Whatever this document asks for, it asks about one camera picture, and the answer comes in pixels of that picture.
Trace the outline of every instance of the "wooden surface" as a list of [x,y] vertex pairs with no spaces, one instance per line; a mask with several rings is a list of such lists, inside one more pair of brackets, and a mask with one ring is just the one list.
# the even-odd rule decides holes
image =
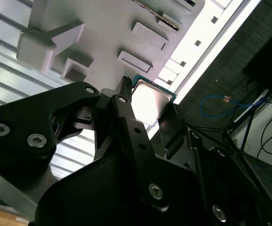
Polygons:
[[0,226],[27,226],[26,220],[20,216],[0,211]]

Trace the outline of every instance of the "black metal frame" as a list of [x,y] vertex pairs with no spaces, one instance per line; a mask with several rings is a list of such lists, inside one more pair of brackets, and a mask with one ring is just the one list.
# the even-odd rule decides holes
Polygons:
[[[117,91],[108,96],[77,82],[0,106],[0,123],[10,128],[0,137],[0,178],[15,188],[19,201],[1,190],[0,198],[17,209],[27,207],[33,226],[272,223],[271,201],[226,151],[204,148],[177,105],[169,104],[159,118],[168,154],[158,158],[133,114],[128,78]],[[82,129],[95,130],[94,162],[56,183],[44,176],[56,145]],[[34,133],[47,139],[44,147],[28,145]]]

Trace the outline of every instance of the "corrugated metal panel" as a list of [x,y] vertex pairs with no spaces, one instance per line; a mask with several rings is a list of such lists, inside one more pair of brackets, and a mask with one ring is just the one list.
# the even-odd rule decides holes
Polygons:
[[0,14],[24,27],[28,26],[31,8],[17,0],[0,0]]
[[[16,60],[20,29],[15,23],[27,26],[31,5],[29,0],[0,0],[0,105],[68,84],[58,73],[42,74]],[[66,177],[91,163],[94,154],[94,133],[85,130],[57,146],[52,173]]]
[[0,40],[16,47],[20,30],[0,20]]

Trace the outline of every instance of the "rectangular slot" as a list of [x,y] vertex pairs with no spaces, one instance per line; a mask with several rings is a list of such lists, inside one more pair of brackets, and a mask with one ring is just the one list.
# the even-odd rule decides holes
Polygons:
[[187,2],[188,4],[190,4],[192,7],[194,7],[196,5],[195,1],[192,0],[184,0],[185,2]]
[[149,70],[151,69],[151,66],[149,64],[143,62],[142,60],[125,51],[121,51],[118,60],[124,63],[125,65],[137,71],[140,70],[144,73],[148,73]]
[[194,0],[176,0],[176,1],[191,11],[196,5],[196,2]]
[[139,22],[136,23],[132,32],[160,50],[163,50],[165,45],[168,43],[167,39],[163,38],[161,35],[157,34]]

